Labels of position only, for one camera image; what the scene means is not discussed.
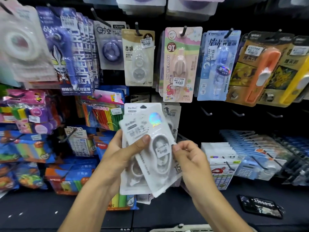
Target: holographic sticker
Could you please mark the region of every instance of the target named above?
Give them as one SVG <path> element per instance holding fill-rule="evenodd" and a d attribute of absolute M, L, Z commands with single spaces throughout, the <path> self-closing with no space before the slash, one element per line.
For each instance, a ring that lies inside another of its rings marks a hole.
<path fill-rule="evenodd" d="M 156 112 L 151 113 L 149 116 L 149 122 L 150 124 L 152 124 L 152 127 L 156 127 L 157 125 L 162 123 L 161 116 Z"/>

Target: fingernail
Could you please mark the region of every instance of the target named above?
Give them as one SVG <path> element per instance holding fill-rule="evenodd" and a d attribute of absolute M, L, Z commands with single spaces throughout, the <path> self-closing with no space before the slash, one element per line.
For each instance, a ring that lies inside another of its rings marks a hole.
<path fill-rule="evenodd" d="M 141 139 L 143 140 L 143 142 L 145 144 L 147 144 L 149 142 L 149 140 L 150 140 L 150 136 L 148 134 L 146 134 Z"/>
<path fill-rule="evenodd" d="M 178 144 L 176 144 L 176 145 L 173 145 L 173 151 L 175 152 L 175 151 L 179 151 L 180 150 L 180 146 L 178 145 Z"/>

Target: person's right hand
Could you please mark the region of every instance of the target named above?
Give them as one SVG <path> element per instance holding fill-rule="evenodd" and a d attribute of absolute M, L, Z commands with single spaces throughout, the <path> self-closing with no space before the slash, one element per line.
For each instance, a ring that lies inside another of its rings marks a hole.
<path fill-rule="evenodd" d="M 192 141 L 181 141 L 173 145 L 172 149 L 182 169 L 183 181 L 195 207 L 200 211 L 200 204 L 205 199 L 205 194 L 218 191 L 207 157 Z"/>

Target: person's left hand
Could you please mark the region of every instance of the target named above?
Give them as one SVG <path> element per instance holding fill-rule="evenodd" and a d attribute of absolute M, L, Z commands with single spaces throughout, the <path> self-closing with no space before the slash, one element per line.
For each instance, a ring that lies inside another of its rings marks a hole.
<path fill-rule="evenodd" d="M 149 142 L 150 136 L 144 135 L 132 145 L 122 148 L 122 130 L 118 130 L 108 144 L 103 158 L 90 180 L 100 181 L 103 187 L 107 187 L 107 194 L 111 200 L 119 193 L 120 174 L 127 167 L 129 160 L 132 156 L 148 147 Z"/>

